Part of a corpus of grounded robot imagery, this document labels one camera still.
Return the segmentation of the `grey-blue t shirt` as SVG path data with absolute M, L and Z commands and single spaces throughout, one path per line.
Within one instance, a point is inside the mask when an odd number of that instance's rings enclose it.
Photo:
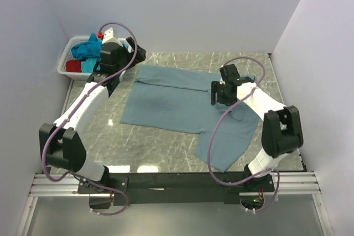
M 199 135 L 195 155 L 226 171 L 248 148 L 259 117 L 241 103 L 217 125 L 227 107 L 211 105 L 217 73 L 142 65 L 133 83 L 121 123 Z

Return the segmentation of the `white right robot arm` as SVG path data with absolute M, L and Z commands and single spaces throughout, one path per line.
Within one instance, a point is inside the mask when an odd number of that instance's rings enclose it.
M 241 103 L 245 103 L 263 122 L 262 148 L 246 165 L 244 177 L 236 182 L 224 182 L 213 171 L 211 177 L 220 185 L 238 186 L 255 191 L 262 185 L 262 177 L 270 174 L 288 154 L 303 146 L 300 113 L 295 106 L 286 106 L 259 88 L 249 77 L 241 77 L 234 64 L 220 68 L 221 79 L 211 82 L 211 104 L 224 104 L 228 109 L 220 120 Z

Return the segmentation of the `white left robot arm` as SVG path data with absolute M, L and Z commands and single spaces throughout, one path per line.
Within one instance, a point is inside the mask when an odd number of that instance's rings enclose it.
M 117 38 L 103 38 L 100 60 L 96 62 L 81 94 L 54 123 L 44 123 L 39 129 L 44 172 L 47 172 L 47 166 L 62 168 L 67 173 L 91 181 L 92 188 L 99 193 L 110 188 L 108 167 L 88 157 L 80 135 L 116 89 L 123 73 L 145 58 L 146 51 L 134 37 L 126 38 L 123 43 Z

